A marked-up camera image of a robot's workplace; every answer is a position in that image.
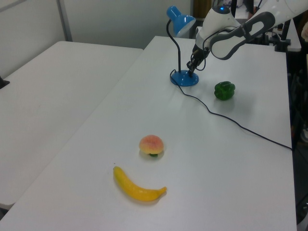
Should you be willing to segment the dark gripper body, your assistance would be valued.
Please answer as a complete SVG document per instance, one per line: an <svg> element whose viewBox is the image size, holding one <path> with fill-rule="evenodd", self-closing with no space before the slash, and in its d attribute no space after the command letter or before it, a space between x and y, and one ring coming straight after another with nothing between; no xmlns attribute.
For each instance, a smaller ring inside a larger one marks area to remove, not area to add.
<svg viewBox="0 0 308 231"><path fill-rule="evenodd" d="M194 47L192 51L191 62L193 65L200 65L207 58L207 48Z"/></svg>

